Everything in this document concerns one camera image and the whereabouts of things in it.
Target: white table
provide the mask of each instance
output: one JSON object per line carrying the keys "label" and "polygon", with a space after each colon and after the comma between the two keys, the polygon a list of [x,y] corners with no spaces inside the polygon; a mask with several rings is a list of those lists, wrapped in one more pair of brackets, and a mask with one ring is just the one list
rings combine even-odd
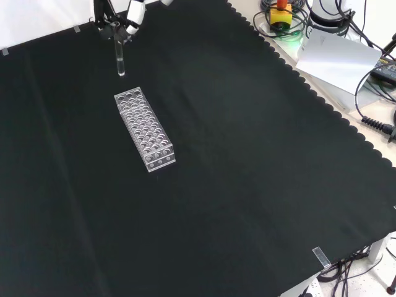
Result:
{"label": "white table", "polygon": [[[260,11],[259,1],[260,0],[228,0],[228,2],[231,3],[231,5],[241,13],[243,17],[247,18],[251,24],[253,23],[253,15]],[[393,12],[396,10],[396,1],[386,0],[385,2],[386,3],[382,3],[381,6],[378,6],[376,0],[368,0],[366,28],[364,29],[367,37],[381,47],[387,45],[391,41],[393,34],[396,33],[396,26],[394,24],[394,18],[392,17]],[[353,10],[356,11],[354,20],[359,28],[361,28],[363,24],[363,5],[363,0],[349,0],[348,3],[348,7],[353,7]],[[389,9],[382,11],[382,7],[384,6]],[[270,38],[266,38],[265,40],[275,48],[280,57],[284,59],[287,64],[291,65],[295,69],[298,51],[298,47],[295,43],[291,44],[284,41],[274,42]],[[366,140],[373,144],[374,149],[380,151],[384,158],[389,159],[393,166],[396,166],[396,143],[388,144],[387,136],[372,130],[365,124],[362,124],[361,117],[356,111],[348,113],[340,108],[333,92],[326,89],[324,84],[318,84],[317,79],[314,79],[305,73],[301,73],[301,71],[299,72],[301,76],[306,79],[306,82],[311,85],[311,88],[317,92],[318,96],[325,98],[326,103],[332,105],[334,110],[339,111],[342,114],[343,118],[349,120],[350,124],[356,127],[358,132],[362,133],[366,137]],[[374,118],[383,123],[393,124],[393,114],[395,109],[396,105],[384,100],[378,100],[375,103],[361,108],[361,111],[364,115],[370,118]],[[372,245],[372,253],[369,257],[372,263],[376,262],[381,256],[388,240],[389,237],[386,237]],[[317,274],[288,290],[282,294],[281,297],[299,296],[299,294],[301,294],[303,290],[317,277]]]}

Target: electronic device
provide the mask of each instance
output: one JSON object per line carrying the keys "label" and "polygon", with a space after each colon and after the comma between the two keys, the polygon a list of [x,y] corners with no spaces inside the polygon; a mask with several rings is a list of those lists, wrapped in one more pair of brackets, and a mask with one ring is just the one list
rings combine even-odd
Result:
{"label": "electronic device", "polygon": [[270,9],[270,25],[280,30],[290,29],[293,20],[291,4],[287,0],[278,0],[276,7],[276,9]]}
{"label": "electronic device", "polygon": [[381,57],[377,66],[382,67],[373,70],[371,76],[396,86],[396,65],[392,64],[392,60]]}

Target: table leg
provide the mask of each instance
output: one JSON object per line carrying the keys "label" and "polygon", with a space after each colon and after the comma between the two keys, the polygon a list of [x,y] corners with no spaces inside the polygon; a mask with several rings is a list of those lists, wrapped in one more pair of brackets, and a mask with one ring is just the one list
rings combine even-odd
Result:
{"label": "table leg", "polygon": [[385,238],[373,243],[371,245],[370,253],[369,253],[369,261],[372,264],[377,263],[381,258],[382,253],[385,251],[386,246],[390,240],[390,234],[388,234]]}

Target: power adapter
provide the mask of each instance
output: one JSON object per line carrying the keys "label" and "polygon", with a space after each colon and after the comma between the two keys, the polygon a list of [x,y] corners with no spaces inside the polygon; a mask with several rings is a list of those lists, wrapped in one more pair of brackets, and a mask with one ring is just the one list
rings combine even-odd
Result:
{"label": "power adapter", "polygon": [[392,62],[394,61],[381,57],[376,65],[376,67],[381,66],[381,68],[374,68],[371,72],[371,76],[396,86],[396,65],[392,64]]}

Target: white wall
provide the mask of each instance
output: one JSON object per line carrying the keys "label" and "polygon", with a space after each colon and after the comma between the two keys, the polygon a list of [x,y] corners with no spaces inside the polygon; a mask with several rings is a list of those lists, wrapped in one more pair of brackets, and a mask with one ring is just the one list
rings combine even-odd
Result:
{"label": "white wall", "polygon": [[[125,11],[129,0],[112,0]],[[93,0],[0,0],[0,48],[87,23]]]}

